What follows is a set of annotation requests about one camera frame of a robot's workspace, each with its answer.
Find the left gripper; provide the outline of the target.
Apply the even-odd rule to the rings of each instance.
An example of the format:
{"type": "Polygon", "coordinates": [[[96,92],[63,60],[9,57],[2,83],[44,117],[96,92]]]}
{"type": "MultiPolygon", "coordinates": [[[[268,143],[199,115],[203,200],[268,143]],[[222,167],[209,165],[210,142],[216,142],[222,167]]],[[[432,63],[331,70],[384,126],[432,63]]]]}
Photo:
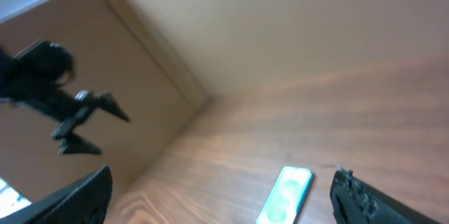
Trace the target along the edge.
{"type": "Polygon", "coordinates": [[[97,109],[130,122],[129,116],[109,92],[94,93],[83,90],[71,96],[63,90],[52,88],[46,92],[30,94],[21,102],[60,122],[51,138],[59,140],[61,155],[102,154],[102,150],[97,145],[73,133],[73,130],[83,124],[97,109]]]}

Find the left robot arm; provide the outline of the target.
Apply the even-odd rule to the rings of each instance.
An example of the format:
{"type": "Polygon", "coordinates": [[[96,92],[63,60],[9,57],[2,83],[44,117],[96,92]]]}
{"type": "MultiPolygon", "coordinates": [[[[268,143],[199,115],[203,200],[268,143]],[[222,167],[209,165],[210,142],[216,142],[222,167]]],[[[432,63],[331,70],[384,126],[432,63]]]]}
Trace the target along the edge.
{"type": "Polygon", "coordinates": [[[1,102],[24,104],[58,121],[51,138],[59,142],[59,154],[101,155],[100,147],[74,129],[98,109],[126,122],[130,117],[110,92],[64,91],[74,78],[74,58],[59,44],[38,39],[14,57],[1,50],[1,102]]]}

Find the turquoise screen smartphone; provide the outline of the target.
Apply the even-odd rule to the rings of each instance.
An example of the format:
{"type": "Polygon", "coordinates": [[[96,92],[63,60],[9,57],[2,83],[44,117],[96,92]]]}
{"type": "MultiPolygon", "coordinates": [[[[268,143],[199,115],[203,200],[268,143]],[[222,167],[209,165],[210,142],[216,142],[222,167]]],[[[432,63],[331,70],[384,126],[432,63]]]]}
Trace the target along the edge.
{"type": "Polygon", "coordinates": [[[255,223],[297,223],[313,178],[310,169],[284,166],[255,223]]]}

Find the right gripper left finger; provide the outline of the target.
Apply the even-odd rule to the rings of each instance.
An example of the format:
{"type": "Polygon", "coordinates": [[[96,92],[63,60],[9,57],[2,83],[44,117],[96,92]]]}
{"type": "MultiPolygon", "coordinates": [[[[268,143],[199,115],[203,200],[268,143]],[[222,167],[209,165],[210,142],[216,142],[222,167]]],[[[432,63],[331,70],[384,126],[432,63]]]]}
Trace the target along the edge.
{"type": "Polygon", "coordinates": [[[1,224],[103,224],[112,198],[108,166],[1,219],[1,224]]]}

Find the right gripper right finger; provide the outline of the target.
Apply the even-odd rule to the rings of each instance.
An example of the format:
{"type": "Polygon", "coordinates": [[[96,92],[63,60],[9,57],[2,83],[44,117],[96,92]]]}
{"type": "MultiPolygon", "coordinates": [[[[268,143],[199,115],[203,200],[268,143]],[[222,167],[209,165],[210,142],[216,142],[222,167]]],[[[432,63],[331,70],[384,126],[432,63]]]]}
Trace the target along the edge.
{"type": "Polygon", "coordinates": [[[438,224],[353,176],[352,170],[335,172],[330,200],[337,224],[438,224]]]}

